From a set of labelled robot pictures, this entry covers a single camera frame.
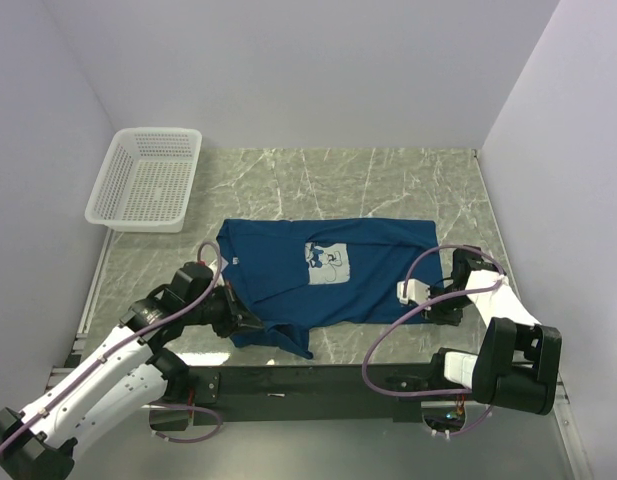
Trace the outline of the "blue printed t-shirt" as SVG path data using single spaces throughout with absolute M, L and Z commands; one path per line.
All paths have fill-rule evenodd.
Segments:
M 432 285 L 442 278 L 430 220 L 227 219 L 217 235 L 222 274 L 262 322 L 232 343 L 277 347 L 310 359 L 309 333 L 342 322 L 391 324 L 407 308 L 397 285 L 409 270 Z

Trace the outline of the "white perforated plastic basket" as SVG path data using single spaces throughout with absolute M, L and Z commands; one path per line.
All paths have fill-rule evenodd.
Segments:
M 91 191 L 85 219 L 116 232 L 180 232 L 202 140 L 199 131 L 186 128 L 118 131 Z

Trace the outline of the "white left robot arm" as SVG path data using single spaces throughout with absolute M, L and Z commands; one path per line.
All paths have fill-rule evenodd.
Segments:
M 217 412 L 197 405 L 189 365 L 166 347 L 194 325 L 209 325 L 220 338 L 264 328 L 219 271 L 186 263 L 134 302 L 50 391 L 20 410 L 0 411 L 0 467 L 13 479 L 65 479 L 79 454 L 144 405 L 200 412 L 221 425 Z

